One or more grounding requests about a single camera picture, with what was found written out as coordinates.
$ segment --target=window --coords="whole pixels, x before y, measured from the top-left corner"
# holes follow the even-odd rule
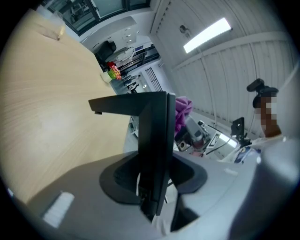
[[[125,10],[123,0],[93,0],[101,17]]]
[[[53,13],[61,12],[66,24],[80,36],[112,16],[149,7],[150,0],[44,0],[42,5]]]

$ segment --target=wooden desk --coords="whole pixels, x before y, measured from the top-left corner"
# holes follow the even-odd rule
[[[68,170],[122,153],[129,116],[95,115],[89,99],[115,95],[95,56],[68,35],[37,32],[48,20],[30,11],[0,66],[0,166],[25,203]]]

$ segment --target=black mount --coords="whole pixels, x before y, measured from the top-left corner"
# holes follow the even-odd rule
[[[245,130],[244,117],[238,118],[237,120],[232,122],[231,136],[235,136],[236,140],[238,140],[240,144],[240,148],[251,144],[250,139],[245,139],[247,137],[247,133],[244,134],[244,130]]]
[[[195,214],[181,203],[181,194],[198,190],[206,181],[206,171],[173,155],[175,131],[175,95],[166,92],[125,94],[89,100],[97,114],[116,113],[139,116],[138,152],[107,167],[100,175],[100,186],[114,201],[140,205],[152,220],[160,215],[168,181],[178,190],[177,206],[171,231],[178,230]],[[136,181],[140,173],[139,196]]]

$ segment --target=small device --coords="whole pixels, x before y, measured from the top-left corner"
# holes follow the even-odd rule
[[[250,85],[247,86],[248,92],[254,92],[257,93],[262,92],[267,86],[264,85],[264,80],[257,78],[254,82],[252,82]]]
[[[245,139],[247,137],[247,133],[244,135],[244,130],[245,119],[243,117],[233,121],[231,125],[231,136],[235,137],[236,140],[238,140],[241,148],[251,144],[250,139]]]
[[[193,151],[204,152],[211,141],[204,122],[197,123],[192,116],[188,115],[185,117],[185,124],[185,127],[182,127],[175,137],[176,143],[179,144],[179,151],[186,151],[192,147]]]

